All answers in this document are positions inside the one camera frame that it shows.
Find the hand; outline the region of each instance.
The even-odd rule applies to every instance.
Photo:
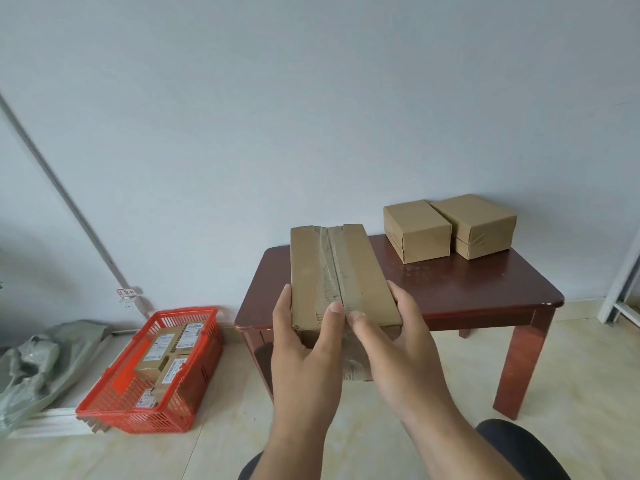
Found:
[[[372,318],[354,311],[349,324],[367,351],[380,395],[405,425],[425,414],[455,414],[436,344],[412,296],[388,281],[403,329],[391,341]]]
[[[313,350],[291,327],[291,286],[286,285],[273,310],[273,430],[276,437],[321,436],[335,416],[342,394],[344,307],[326,309]]]

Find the person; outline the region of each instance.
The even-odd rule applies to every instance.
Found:
[[[415,300],[388,282],[403,329],[391,341],[361,312],[348,316],[364,346],[374,383],[401,421],[433,480],[565,480],[551,453],[523,428],[499,419],[471,427],[454,404],[436,344]],[[291,326],[291,286],[273,311],[273,426],[262,453],[239,480],[319,479],[324,439],[342,393],[344,308],[326,310],[308,349]]]

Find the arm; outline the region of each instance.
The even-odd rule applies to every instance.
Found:
[[[291,327],[291,286],[273,311],[273,427],[252,480],[319,479],[324,439],[340,403],[344,308],[324,313],[320,336],[309,350]]]
[[[411,437],[434,480],[522,480],[464,419],[447,388],[440,357],[418,305],[389,282],[403,319],[391,341],[360,312],[349,324],[369,355],[376,387]]]

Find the dark red wooden table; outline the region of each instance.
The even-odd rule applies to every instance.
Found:
[[[370,240],[385,277],[411,293],[432,331],[466,337],[474,328],[515,326],[493,408],[516,419],[562,293],[514,250],[403,264],[385,235]],[[289,246],[267,249],[236,317],[270,394],[271,313],[290,281]]]

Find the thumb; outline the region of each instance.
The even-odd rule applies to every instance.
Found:
[[[324,312],[320,336],[314,350],[331,355],[340,355],[342,346],[342,329],[344,328],[344,307],[339,301],[334,301]]]
[[[391,346],[391,339],[382,331],[380,325],[362,312],[350,313],[348,320],[356,337],[367,351],[370,360],[386,353]]]

